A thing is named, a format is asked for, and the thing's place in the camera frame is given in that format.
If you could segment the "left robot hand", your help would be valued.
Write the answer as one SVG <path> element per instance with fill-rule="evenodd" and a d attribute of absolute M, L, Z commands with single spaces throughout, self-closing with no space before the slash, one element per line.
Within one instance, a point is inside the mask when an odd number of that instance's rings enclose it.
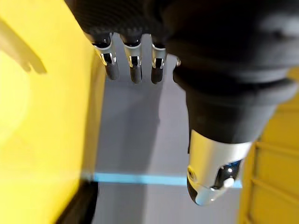
<path fill-rule="evenodd" d="M 143 34 L 152 37 L 152 82 L 166 55 L 185 91 L 189 121 L 187 187 L 206 205 L 232 187 L 244 158 L 276 108 L 298 88 L 296 0 L 68 0 L 66 5 L 115 79 L 112 34 L 124 43 L 140 82 Z"/>

